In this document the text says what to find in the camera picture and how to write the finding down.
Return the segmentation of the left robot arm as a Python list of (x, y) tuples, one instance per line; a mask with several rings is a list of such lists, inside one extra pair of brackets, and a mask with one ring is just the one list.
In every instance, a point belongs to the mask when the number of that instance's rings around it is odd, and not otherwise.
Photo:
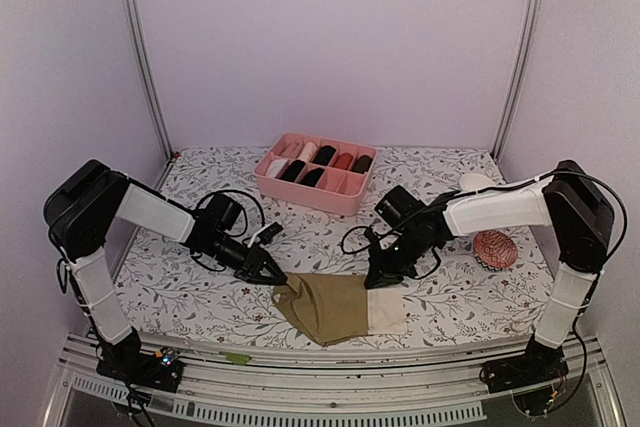
[(235, 189), (213, 191), (188, 208), (90, 159), (45, 201), (47, 235), (64, 269), (59, 282), (72, 286), (98, 339), (114, 347), (109, 362), (126, 380), (141, 380), (149, 362), (127, 343), (138, 335), (116, 292), (117, 261), (108, 247), (112, 230), (127, 223), (182, 245), (195, 260), (214, 260), (242, 282), (285, 284), (286, 274), (264, 247), (281, 225), (263, 222), (248, 241), (241, 241), (232, 231), (244, 209), (234, 198), (237, 193)]

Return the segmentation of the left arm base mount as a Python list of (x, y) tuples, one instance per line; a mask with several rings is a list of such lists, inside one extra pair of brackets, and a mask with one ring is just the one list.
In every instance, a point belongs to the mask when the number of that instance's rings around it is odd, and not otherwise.
[(176, 393), (184, 370), (179, 356), (171, 347), (144, 353), (137, 344), (120, 343), (102, 350), (96, 371), (129, 385)]

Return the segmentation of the khaki underwear cream waistband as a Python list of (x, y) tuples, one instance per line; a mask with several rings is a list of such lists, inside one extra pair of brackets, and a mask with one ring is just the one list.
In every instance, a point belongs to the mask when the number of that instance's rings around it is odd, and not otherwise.
[(320, 346), (403, 334), (401, 290), (368, 290), (364, 280), (363, 275), (289, 273), (284, 285), (273, 288), (271, 298), (289, 324)]

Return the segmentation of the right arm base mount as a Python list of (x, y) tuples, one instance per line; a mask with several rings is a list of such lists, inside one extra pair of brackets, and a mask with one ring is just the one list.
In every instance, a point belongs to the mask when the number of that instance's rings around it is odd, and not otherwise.
[(559, 395), (559, 388), (550, 382), (563, 384), (569, 369), (561, 347), (547, 347), (531, 337), (522, 354), (485, 362), (479, 373), (490, 393), (531, 387), (547, 382), (544, 388), (517, 394), (513, 401), (517, 409), (529, 416), (548, 414)]

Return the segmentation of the pink divided storage box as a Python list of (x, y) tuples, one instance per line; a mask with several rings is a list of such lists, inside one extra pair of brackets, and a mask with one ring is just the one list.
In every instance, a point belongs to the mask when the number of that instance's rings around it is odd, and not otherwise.
[(364, 199), (376, 148), (285, 133), (254, 169), (260, 192), (316, 210), (353, 216)]

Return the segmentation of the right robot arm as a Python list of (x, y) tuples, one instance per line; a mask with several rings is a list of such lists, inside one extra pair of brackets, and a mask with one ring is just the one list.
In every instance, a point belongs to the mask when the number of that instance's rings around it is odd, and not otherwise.
[(517, 374), (537, 383), (552, 371), (558, 350), (611, 257), (628, 232), (629, 217), (620, 195), (578, 163), (564, 160), (545, 173), (515, 183), (444, 192), (425, 203), (404, 187), (391, 189), (376, 205), (392, 243), (366, 228), (368, 289), (394, 286), (417, 276), (415, 265), (427, 251), (473, 234), (526, 228), (545, 233), (558, 254), (553, 286), (530, 343), (517, 362)]

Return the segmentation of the black underwear white trim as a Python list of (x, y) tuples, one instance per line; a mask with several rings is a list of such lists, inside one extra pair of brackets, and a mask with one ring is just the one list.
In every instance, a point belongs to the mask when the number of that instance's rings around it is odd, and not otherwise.
[(309, 170), (300, 181), (300, 184), (308, 187), (315, 187), (323, 174), (323, 168), (314, 168), (312, 170)]

